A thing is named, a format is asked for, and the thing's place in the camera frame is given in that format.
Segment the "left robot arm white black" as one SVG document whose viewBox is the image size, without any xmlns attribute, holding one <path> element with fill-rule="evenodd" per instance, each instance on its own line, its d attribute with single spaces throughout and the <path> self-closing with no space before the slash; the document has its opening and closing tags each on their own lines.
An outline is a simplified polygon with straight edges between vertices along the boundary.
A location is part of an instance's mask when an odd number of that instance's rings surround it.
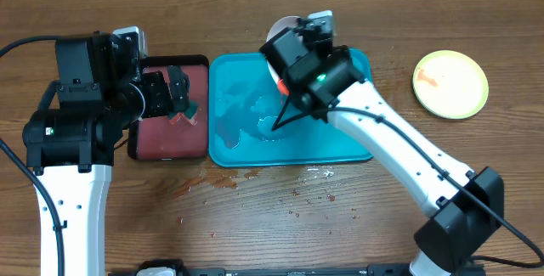
<svg viewBox="0 0 544 276">
<path fill-rule="evenodd" d="M 116 143 L 143 119 L 190 108 L 178 68 L 143 73 L 136 26 L 55 41 L 58 80 L 23 129 L 26 164 L 41 184 L 42 275 L 105 274 L 105 206 Z"/>
</svg>

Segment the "yellow green plate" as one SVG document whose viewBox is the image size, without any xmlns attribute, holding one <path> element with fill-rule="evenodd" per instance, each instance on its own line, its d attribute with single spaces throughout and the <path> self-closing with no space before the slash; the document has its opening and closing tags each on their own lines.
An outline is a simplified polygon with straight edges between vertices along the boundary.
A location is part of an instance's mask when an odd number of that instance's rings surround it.
<svg viewBox="0 0 544 276">
<path fill-rule="evenodd" d="M 450 120 L 476 115 L 484 108 L 490 91 L 480 65 L 453 50 L 425 55 L 413 72 L 412 88 L 427 111 Z"/>
</svg>

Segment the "white plate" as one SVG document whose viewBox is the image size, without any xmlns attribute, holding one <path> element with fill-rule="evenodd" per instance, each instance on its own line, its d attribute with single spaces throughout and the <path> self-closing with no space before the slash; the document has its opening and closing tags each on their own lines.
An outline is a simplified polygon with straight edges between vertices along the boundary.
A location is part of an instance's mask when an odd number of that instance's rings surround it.
<svg viewBox="0 0 544 276">
<path fill-rule="evenodd" d="M 280 33 L 286 27 L 291 27 L 291 28 L 297 27 L 298 19 L 299 19 L 299 16 L 286 16 L 277 20 L 270 28 L 266 38 L 266 42 L 268 42 L 270 39 L 272 39 L 275 35 Z M 280 92 L 280 94 L 287 96 L 289 94 L 289 91 L 286 88 L 285 84 L 283 83 L 282 79 L 278 76 L 278 74 L 276 73 L 275 69 L 272 67 L 270 62 L 267 62 L 267 65 L 268 65 L 270 76 L 272 77 L 278 91 Z"/>
</svg>

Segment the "green sponge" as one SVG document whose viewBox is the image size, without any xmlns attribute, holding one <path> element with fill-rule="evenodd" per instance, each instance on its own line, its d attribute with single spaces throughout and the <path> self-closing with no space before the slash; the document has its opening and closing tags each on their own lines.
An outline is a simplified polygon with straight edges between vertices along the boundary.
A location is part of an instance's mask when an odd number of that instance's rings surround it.
<svg viewBox="0 0 544 276">
<path fill-rule="evenodd" d="M 197 123 L 196 114 L 199 109 L 197 102 L 190 100 L 189 107 L 180 113 L 171 113 L 168 115 L 168 120 L 171 124 L 179 121 L 186 121 L 191 126 L 195 126 Z"/>
</svg>

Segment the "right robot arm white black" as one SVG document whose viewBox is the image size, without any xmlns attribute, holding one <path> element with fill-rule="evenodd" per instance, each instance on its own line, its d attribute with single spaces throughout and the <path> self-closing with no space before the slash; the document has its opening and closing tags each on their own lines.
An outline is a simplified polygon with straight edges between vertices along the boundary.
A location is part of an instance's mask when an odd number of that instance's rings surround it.
<svg viewBox="0 0 544 276">
<path fill-rule="evenodd" d="M 346 46 L 334 46 L 329 11 L 284 17 L 259 49 L 287 101 L 349 135 L 409 191 L 428 217 L 414 239 L 411 275 L 462 273 L 475 251 L 504 224 L 504 183 L 475 172 L 397 114 L 357 69 Z"/>
</svg>

